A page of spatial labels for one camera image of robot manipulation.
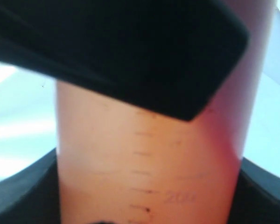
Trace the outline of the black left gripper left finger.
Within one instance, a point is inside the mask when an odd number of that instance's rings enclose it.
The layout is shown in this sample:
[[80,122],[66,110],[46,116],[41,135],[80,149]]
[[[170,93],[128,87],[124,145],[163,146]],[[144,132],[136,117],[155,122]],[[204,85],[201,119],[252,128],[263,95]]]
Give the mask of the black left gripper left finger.
[[59,224],[59,186],[53,149],[0,181],[0,224]]

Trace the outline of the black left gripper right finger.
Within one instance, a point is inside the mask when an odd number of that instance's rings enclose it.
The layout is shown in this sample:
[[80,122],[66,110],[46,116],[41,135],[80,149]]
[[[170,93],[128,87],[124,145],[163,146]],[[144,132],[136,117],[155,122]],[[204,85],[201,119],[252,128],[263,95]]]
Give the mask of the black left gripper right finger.
[[234,224],[280,224],[280,178],[244,158],[233,198]]

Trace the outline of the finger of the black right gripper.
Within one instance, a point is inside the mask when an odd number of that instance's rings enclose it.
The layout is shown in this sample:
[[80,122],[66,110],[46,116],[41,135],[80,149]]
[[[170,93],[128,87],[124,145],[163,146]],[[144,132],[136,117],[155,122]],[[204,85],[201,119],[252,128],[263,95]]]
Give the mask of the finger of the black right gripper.
[[0,0],[0,62],[181,120],[248,41],[220,0]]

